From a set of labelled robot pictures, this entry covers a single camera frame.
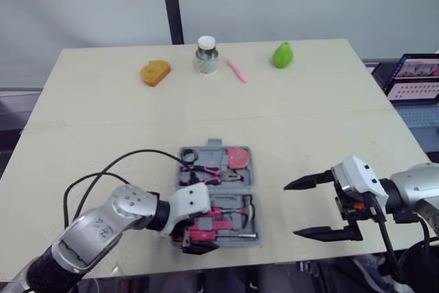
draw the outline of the hammer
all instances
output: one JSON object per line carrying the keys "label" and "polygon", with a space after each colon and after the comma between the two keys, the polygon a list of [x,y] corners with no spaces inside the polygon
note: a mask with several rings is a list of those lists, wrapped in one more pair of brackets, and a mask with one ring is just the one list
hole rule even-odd
{"label": "hammer", "polygon": [[254,219],[254,206],[252,203],[252,195],[243,195],[242,201],[243,207],[238,209],[223,209],[221,207],[212,207],[212,211],[207,213],[207,216],[220,216],[226,213],[239,213],[244,215],[244,227],[243,229],[250,228]]}

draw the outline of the tool kit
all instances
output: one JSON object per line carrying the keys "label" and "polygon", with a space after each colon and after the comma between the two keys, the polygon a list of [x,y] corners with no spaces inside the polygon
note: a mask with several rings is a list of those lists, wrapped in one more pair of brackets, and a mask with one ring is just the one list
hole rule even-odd
{"label": "tool kit", "polygon": [[181,222],[171,234],[182,251],[201,255],[223,246],[260,244],[258,201],[251,190],[254,169],[250,149],[209,139],[206,146],[181,148],[180,156],[190,164],[195,176],[179,166],[178,189],[203,182],[211,199],[209,213]]}

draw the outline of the green toy fruit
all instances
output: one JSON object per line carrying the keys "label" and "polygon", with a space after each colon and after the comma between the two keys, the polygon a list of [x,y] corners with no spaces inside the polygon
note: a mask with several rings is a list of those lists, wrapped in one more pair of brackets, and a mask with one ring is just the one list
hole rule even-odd
{"label": "green toy fruit", "polygon": [[281,46],[273,54],[273,64],[278,68],[285,68],[293,60],[293,50],[288,42]]}

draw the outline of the laptop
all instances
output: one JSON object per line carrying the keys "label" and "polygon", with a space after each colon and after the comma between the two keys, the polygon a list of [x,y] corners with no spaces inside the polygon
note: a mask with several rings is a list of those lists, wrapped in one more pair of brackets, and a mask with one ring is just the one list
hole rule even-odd
{"label": "laptop", "polygon": [[439,150],[439,54],[404,54],[372,74],[423,149]]}

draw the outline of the black pole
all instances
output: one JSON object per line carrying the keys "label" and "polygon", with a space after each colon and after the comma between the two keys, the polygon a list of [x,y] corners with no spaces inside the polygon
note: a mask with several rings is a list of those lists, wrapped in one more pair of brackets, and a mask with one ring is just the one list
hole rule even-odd
{"label": "black pole", "polygon": [[185,43],[185,41],[183,39],[183,28],[181,25],[180,6],[178,4],[178,0],[165,0],[165,3],[172,44],[182,45]]}

